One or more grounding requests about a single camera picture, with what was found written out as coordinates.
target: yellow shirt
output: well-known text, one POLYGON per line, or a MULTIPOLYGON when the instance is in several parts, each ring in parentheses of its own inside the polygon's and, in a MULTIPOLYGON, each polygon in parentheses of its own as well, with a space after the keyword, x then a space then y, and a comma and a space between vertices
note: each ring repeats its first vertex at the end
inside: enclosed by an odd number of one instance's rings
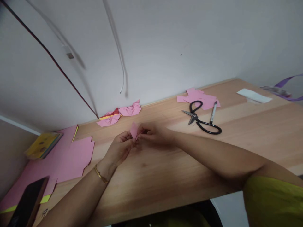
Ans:
MULTIPOLYGON (((303 188, 268 177, 251 177, 244 189, 250 227, 303 227, 303 188)), ((126 227, 210 227, 191 207, 131 220, 126 227)))

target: yellow book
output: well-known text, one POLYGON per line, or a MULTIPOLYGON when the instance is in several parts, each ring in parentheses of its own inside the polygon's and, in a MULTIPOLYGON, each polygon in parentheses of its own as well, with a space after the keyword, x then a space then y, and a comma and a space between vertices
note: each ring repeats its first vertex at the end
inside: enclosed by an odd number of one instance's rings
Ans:
POLYGON ((62 137, 62 133, 42 133, 24 154, 28 159, 43 159, 62 137))

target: pen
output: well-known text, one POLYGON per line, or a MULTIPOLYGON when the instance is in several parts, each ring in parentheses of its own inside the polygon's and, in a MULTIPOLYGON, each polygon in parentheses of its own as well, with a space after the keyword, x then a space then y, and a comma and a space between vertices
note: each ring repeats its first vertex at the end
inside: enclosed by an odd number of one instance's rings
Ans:
POLYGON ((212 109, 211 120, 209 122, 210 124, 212 124, 212 122, 214 121, 214 116, 215 116, 216 108, 217 108, 217 101, 215 101, 214 108, 212 109))

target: sleeve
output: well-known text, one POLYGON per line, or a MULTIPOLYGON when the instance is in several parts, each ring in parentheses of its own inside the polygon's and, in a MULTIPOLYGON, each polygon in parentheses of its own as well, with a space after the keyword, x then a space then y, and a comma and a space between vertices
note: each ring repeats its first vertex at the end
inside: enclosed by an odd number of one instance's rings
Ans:
POLYGON ((251 227, 303 226, 303 188, 258 176, 247 180, 243 195, 251 227))

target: scissors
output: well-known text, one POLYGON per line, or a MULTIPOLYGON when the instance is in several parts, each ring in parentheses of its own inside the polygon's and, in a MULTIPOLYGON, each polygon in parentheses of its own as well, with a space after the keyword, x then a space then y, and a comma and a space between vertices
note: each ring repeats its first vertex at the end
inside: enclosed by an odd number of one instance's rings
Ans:
POLYGON ((186 114, 188 114, 188 115, 191 116, 191 119, 189 120, 188 125, 190 125, 191 123, 193 123, 193 122, 196 120, 196 121, 197 121, 197 122, 196 122, 197 125, 198 125, 199 128, 202 129, 204 132, 207 132, 207 133, 213 134, 213 135, 218 135, 218 134, 220 134, 220 133, 222 132, 222 129, 221 129, 220 127, 218 127, 218 126, 216 126, 216 125, 213 125, 213 124, 210 124, 210 123, 207 123, 207 122, 204 122, 204 121, 200 121, 200 120, 198 119, 198 116, 197 116, 197 114, 195 113, 195 111, 198 110, 198 109, 200 109, 200 108, 202 107, 202 105, 203 105, 203 102, 201 102, 201 101, 193 101, 193 102, 189 105, 190 112, 182 110, 184 113, 186 113, 186 114), (196 103, 196 102, 200 103, 200 105, 199 105, 197 108, 195 108, 195 109, 193 110, 193 109, 192 109, 192 105, 193 105, 194 103, 196 103), (216 128, 216 129, 218 130, 218 132, 210 132, 210 131, 208 131, 208 130, 206 130, 205 128, 203 128, 203 126, 202 126, 200 123, 206 124, 206 125, 209 125, 209 126, 212 126, 212 127, 216 128))

